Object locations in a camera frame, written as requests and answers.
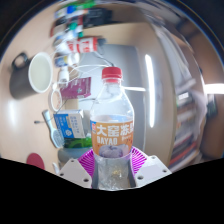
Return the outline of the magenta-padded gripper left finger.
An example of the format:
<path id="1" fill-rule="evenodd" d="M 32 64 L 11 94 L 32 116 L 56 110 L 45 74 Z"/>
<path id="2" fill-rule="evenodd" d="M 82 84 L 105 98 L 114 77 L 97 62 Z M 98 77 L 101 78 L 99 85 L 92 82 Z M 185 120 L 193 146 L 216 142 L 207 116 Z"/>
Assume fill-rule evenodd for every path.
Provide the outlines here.
<path id="1" fill-rule="evenodd" d="M 61 149 L 58 158 L 60 177 L 84 188 L 98 187 L 97 164 L 91 148 Z"/>

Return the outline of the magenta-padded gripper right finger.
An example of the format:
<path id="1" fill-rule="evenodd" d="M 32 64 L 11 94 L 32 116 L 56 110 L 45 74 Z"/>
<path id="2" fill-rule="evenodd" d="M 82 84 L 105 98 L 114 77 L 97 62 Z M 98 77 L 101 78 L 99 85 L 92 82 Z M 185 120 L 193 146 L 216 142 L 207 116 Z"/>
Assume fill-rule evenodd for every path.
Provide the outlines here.
<path id="1" fill-rule="evenodd" d="M 171 174 L 171 171 L 155 156 L 148 156 L 133 147 L 129 162 L 129 185 L 131 188 L 144 187 Z"/>

